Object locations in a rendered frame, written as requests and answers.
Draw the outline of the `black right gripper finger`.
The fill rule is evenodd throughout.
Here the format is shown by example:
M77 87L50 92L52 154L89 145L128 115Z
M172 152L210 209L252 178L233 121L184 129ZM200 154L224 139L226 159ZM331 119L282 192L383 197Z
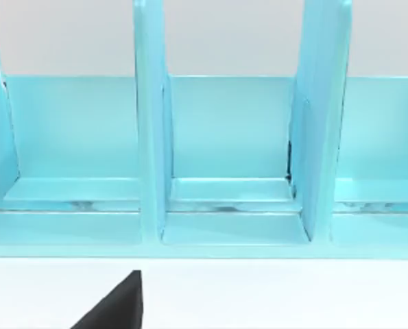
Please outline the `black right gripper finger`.
M70 329L142 329L141 270L132 271Z

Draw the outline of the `light blue rack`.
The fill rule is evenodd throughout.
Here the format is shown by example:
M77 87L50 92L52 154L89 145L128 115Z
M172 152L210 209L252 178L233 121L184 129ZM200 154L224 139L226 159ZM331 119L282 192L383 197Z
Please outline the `light blue rack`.
M408 77L347 75L352 0L307 0L294 77L0 69L0 257L408 259Z

